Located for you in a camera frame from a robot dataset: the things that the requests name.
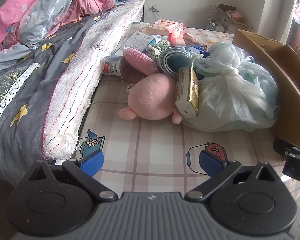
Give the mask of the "pink round plush toy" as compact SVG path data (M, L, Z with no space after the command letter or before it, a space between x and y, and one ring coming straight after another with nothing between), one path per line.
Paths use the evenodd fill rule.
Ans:
M166 74L152 74L142 79L128 92L128 106L119 110L119 117L133 120L137 117L146 120L172 118L173 124L179 124L183 116L177 109L175 98L175 79Z

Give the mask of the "blue tissue package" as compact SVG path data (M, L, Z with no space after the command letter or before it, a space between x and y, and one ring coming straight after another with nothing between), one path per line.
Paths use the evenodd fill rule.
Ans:
M204 51L200 46L186 46L186 51L191 56L202 54L203 57L208 57L210 55L210 53Z

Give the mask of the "white blue paper box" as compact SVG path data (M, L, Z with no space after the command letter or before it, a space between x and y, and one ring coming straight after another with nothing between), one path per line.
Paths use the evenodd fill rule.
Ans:
M140 31L135 31L131 37L129 37L119 48L115 50L113 55L122 56L123 51L126 48L133 48L142 53L146 51L146 48L155 43L155 37L144 34Z

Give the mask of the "white mattress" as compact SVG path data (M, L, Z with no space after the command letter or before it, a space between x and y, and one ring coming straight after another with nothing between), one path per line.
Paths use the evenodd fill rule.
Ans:
M130 24L142 18L145 1L132 0L85 18L88 31L58 79L47 108L44 159L69 159L75 151L79 127L102 75L101 60L115 51Z

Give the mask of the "gold tissue pack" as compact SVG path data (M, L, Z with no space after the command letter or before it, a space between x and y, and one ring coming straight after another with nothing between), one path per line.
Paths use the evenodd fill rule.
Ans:
M196 118L199 114L199 86L192 66L178 70L175 105L185 119Z

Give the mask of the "large white plastic bag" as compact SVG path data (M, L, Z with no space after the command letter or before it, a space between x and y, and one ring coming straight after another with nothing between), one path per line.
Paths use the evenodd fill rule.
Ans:
M183 124L203 132L270 128L279 112L279 91L271 74L244 49L215 43L194 62L199 76L199 113Z

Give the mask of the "brown cardboard box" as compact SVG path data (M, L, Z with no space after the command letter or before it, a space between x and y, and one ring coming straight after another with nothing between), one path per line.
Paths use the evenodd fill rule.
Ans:
M279 113L273 135L300 147L300 56L286 44L245 30L235 30L232 42L251 54L277 84Z

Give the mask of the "dark floral bed sheet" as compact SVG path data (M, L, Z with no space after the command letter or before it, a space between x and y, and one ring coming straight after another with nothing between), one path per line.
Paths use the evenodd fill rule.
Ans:
M60 27L0 75L0 180L17 185L43 158L42 133L53 90L100 16Z

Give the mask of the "small white bottle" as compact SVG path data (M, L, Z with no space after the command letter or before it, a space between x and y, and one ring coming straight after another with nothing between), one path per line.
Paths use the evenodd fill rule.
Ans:
M122 56L107 56L101 60L102 73L105 75L121 75Z

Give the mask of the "blue checked folded towel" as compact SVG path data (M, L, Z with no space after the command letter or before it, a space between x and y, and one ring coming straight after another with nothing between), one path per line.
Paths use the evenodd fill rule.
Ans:
M158 70L176 78L179 69L192 66L195 60L203 57L204 54L192 46L171 46L160 54Z

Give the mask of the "pink knitted cloth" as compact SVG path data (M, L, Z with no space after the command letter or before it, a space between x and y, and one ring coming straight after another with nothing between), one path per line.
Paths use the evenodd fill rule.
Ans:
M134 69L146 76L159 72L155 61L134 48L125 48L123 50L123 57Z

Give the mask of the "green patterned scrunchie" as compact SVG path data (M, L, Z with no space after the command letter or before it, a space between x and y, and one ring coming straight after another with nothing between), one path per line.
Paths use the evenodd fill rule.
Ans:
M146 55L152 60L157 61L160 55L170 46L169 40L160 40L146 48Z

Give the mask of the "orange striped rolled towel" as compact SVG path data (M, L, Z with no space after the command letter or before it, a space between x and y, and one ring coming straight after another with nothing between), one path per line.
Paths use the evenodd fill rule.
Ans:
M190 33L183 33L183 40L188 46L203 46L204 44L198 41L195 37L193 37Z

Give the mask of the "pink wet wipes pack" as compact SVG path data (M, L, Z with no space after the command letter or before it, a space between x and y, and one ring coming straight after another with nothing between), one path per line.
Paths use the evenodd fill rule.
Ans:
M144 27L142 33L147 35L167 36L170 42L175 41L182 33L184 24L170 20L157 20Z

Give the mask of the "pink grey duvet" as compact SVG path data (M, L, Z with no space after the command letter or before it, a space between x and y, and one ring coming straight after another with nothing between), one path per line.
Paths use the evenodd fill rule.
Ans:
M0 52L15 44L30 49L59 27L113 7L116 0L6 0L0 7Z

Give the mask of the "open cardboard box by wall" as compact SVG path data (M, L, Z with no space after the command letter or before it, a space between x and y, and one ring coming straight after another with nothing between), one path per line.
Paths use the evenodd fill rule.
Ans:
M213 5L216 11L216 19L224 27L224 32L234 34L236 29L245 31L253 31L254 28L245 23L245 18L236 10L235 7L230 5L219 4Z

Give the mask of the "wall power socket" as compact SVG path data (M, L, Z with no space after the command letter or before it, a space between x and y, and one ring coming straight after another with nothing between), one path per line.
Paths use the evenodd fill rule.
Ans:
M159 9L158 9L157 6L154 6L154 5L153 5L153 6L151 7L151 11L152 11L152 12L159 12Z

